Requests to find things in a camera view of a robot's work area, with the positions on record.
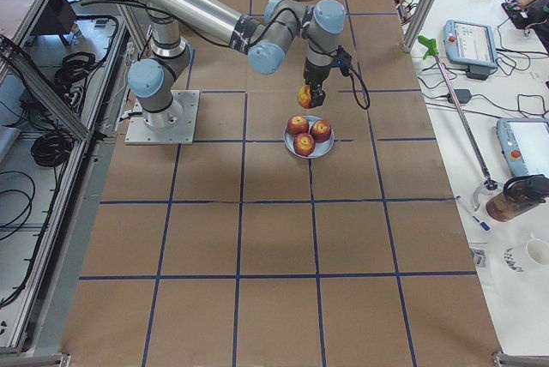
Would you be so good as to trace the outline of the red apple on plate front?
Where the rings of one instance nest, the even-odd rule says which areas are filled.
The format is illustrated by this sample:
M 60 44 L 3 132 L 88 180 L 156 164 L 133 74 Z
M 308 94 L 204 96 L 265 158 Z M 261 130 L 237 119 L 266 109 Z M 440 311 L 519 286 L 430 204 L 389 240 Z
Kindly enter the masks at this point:
M 293 150 L 302 157 L 312 155 L 316 147 L 316 143 L 311 134 L 298 134 L 293 137 Z

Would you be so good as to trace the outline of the red apple on plate back-left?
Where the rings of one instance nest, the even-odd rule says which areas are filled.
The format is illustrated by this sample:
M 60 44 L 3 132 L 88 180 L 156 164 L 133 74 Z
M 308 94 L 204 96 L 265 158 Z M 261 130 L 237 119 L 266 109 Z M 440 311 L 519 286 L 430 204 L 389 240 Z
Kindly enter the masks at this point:
M 287 121 L 286 131 L 290 136 L 307 134 L 309 132 L 309 121 L 305 116 L 293 116 Z

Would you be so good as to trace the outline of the small patterned box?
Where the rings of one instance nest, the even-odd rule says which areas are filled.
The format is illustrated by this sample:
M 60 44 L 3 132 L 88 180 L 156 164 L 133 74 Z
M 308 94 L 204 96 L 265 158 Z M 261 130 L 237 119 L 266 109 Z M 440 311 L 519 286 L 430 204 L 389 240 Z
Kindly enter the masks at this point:
M 470 252 L 471 252 L 475 267 L 485 268 L 487 263 L 488 263 L 486 250 L 477 249 L 477 248 L 470 248 Z

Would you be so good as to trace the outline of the teach pendant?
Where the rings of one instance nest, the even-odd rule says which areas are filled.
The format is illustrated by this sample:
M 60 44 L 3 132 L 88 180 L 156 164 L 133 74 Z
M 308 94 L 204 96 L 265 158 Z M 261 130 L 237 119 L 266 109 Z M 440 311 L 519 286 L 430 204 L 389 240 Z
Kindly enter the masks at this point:
M 512 177 L 548 177 L 547 119 L 502 118 L 497 121 L 496 133 Z
M 447 58 L 453 63 L 495 69 L 497 51 L 490 26 L 448 20 L 443 27 Z

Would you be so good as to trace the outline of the red yellow apple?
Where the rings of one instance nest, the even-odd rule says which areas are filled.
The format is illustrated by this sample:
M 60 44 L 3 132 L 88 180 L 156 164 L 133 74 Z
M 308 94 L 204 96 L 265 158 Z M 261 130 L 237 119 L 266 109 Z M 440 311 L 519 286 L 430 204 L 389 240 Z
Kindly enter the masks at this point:
M 304 109 L 310 109 L 313 107 L 311 87 L 309 85 L 303 85 L 297 94 L 298 104 Z

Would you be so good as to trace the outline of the teach pendant far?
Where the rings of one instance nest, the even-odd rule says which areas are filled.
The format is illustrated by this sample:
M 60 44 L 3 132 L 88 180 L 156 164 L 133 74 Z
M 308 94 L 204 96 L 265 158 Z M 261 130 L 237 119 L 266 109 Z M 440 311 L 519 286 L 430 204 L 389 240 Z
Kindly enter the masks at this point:
M 495 69 L 497 51 L 490 26 L 448 20 L 443 27 L 447 58 L 453 63 Z

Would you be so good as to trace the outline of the blue white pen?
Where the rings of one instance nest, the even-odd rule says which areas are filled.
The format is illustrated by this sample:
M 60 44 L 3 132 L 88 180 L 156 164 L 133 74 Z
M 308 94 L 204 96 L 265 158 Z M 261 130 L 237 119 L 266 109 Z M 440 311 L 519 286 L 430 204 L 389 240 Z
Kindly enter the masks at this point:
M 484 232 L 489 232 L 491 227 L 484 221 L 481 220 L 473 210 L 467 205 L 464 199 L 461 196 L 456 196 L 455 201 L 464 209 L 464 211 L 482 228 Z

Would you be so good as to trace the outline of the light blue plate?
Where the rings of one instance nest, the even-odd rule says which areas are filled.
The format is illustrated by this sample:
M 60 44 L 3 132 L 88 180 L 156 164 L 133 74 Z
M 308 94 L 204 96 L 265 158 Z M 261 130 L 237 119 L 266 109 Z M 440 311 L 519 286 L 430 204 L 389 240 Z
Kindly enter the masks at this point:
M 287 149 L 300 158 L 315 159 L 325 155 L 334 145 L 331 124 L 311 115 L 292 116 L 283 134 Z

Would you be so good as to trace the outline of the brown drink bottle black lid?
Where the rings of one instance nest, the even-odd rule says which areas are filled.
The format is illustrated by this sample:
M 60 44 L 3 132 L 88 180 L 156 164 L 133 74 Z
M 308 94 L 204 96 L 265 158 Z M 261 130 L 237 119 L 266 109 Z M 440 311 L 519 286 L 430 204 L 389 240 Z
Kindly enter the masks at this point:
M 490 199 L 486 211 L 495 220 L 507 222 L 546 202 L 548 178 L 543 174 L 513 177 Z

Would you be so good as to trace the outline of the red apple on plate back-right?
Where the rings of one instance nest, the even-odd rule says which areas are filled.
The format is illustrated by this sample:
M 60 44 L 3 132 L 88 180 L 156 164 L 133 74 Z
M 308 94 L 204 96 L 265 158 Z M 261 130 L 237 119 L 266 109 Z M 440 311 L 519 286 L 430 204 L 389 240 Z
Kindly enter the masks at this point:
M 315 143 L 326 142 L 332 136 L 331 125 L 328 121 L 324 119 L 318 119 L 312 124 L 310 128 L 310 134 L 313 137 Z

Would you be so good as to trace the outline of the black power adapter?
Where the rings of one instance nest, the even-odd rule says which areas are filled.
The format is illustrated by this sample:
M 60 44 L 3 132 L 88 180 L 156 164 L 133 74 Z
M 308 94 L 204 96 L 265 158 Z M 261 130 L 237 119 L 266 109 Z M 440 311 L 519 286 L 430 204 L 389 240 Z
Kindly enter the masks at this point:
M 460 105 L 467 104 L 472 99 L 472 97 L 473 97 L 473 95 L 466 88 L 457 88 L 457 89 L 454 90 L 453 93 L 448 93 L 446 95 L 447 101 L 449 103 L 453 104 L 454 103 L 454 98 L 456 98 L 457 102 Z

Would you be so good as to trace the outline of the white mug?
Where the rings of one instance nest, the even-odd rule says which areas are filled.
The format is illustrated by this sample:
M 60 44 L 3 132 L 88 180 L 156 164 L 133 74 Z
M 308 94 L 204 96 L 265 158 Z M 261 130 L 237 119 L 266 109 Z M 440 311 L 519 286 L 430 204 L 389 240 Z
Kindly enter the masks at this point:
M 504 262 L 518 273 L 548 269 L 548 242 L 537 237 L 524 239 L 504 251 Z

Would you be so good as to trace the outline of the teach pendant near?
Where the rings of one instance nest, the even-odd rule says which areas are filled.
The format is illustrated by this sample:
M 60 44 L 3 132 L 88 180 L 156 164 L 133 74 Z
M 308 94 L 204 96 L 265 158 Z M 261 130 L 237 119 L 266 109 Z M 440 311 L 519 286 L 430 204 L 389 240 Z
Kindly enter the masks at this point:
M 512 177 L 548 177 L 547 119 L 502 118 L 497 121 L 496 133 Z

